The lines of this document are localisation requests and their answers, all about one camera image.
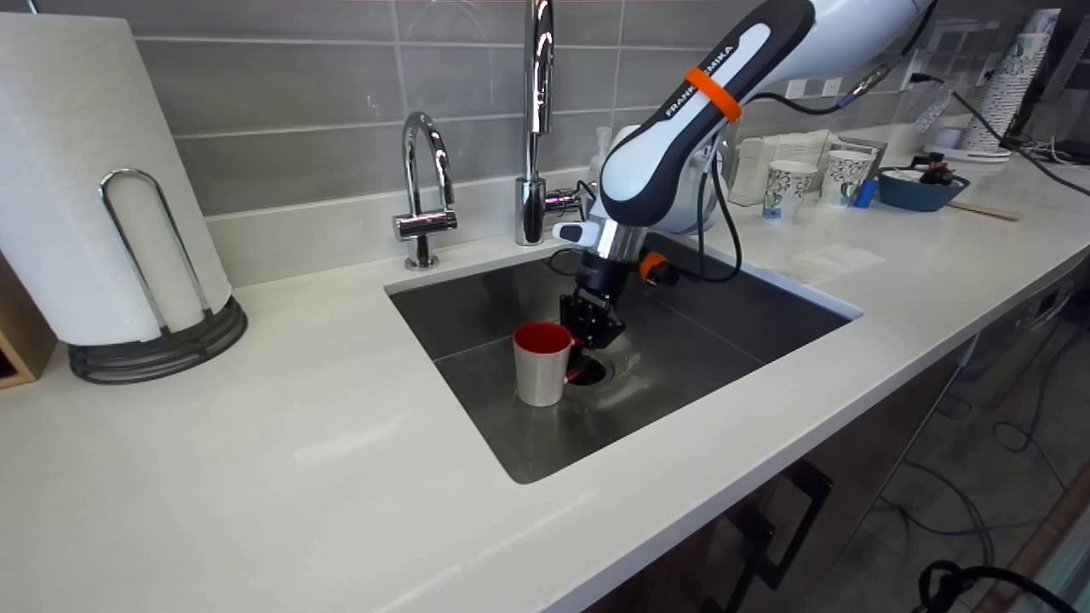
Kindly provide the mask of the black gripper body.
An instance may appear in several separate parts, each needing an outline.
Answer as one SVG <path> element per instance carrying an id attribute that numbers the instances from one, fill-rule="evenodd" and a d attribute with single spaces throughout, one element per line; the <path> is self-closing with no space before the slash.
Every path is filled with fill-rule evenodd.
<path id="1" fill-rule="evenodd" d="M 558 301 L 562 327 L 583 346 L 605 346 L 625 331 L 615 303 L 629 277 L 634 263 L 612 263 L 591 253 L 583 255 L 574 286 Z"/>

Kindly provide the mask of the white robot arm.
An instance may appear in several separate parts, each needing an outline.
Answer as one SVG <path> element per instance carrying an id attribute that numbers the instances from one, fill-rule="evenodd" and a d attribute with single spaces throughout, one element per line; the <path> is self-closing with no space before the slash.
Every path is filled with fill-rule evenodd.
<path id="1" fill-rule="evenodd" d="M 558 301 L 562 324 L 583 346 L 622 335 L 615 314 L 643 235 L 680 203 L 692 153 L 741 120 L 741 105 L 789 78 L 835 78 L 892 52 L 933 0 L 758 0 L 723 41 L 680 75 L 680 84 L 600 162 L 600 214 L 584 268 Z"/>

